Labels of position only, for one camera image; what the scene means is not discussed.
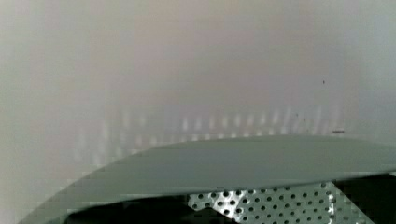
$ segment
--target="small dark speck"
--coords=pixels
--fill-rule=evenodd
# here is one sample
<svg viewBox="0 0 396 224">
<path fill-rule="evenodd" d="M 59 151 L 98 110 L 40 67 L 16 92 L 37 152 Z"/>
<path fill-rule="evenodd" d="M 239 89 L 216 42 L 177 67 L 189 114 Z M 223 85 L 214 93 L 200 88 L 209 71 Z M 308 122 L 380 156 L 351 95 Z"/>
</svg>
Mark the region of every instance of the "small dark speck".
<svg viewBox="0 0 396 224">
<path fill-rule="evenodd" d="M 332 131 L 332 133 L 344 133 L 345 131 L 344 130 L 334 130 L 334 131 Z"/>
</svg>

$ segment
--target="gray curved panel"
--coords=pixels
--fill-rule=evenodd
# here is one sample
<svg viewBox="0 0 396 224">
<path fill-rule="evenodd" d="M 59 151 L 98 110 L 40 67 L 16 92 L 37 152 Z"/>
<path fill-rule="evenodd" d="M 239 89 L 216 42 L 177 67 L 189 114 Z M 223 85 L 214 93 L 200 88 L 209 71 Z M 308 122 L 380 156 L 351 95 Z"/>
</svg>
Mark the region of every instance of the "gray curved panel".
<svg viewBox="0 0 396 224">
<path fill-rule="evenodd" d="M 235 138 L 156 147 L 85 176 L 22 223 L 90 205 L 225 189 L 260 189 L 388 173 L 396 148 L 321 136 Z"/>
</svg>

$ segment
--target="metal mesh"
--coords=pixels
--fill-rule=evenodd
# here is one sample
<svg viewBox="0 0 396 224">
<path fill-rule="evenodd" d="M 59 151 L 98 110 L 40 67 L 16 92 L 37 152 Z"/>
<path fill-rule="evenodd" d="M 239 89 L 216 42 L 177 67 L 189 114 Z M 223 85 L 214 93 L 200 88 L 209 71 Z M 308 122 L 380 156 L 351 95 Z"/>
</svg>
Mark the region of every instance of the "metal mesh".
<svg viewBox="0 0 396 224">
<path fill-rule="evenodd" d="M 239 223 L 372 224 L 333 183 L 190 195 L 194 210 L 211 207 Z"/>
</svg>

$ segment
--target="white surface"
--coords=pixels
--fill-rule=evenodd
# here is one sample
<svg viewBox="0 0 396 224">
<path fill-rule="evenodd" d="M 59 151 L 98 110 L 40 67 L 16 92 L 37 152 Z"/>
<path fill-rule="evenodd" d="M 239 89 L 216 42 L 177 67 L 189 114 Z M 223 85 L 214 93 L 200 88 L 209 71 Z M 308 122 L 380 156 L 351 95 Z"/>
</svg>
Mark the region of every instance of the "white surface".
<svg viewBox="0 0 396 224">
<path fill-rule="evenodd" d="M 0 222 L 168 142 L 343 129 L 395 146 L 395 10 L 0 1 Z"/>
</svg>

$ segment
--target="perforated metal grille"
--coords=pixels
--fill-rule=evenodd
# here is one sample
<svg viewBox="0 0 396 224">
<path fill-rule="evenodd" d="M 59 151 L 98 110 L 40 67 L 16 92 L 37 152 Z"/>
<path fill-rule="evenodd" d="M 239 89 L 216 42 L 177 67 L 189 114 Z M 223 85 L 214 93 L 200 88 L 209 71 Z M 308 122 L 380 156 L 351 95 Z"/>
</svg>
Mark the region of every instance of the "perforated metal grille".
<svg viewBox="0 0 396 224">
<path fill-rule="evenodd" d="M 192 194 L 195 210 L 212 207 L 239 223 L 373 223 L 333 183 Z"/>
</svg>

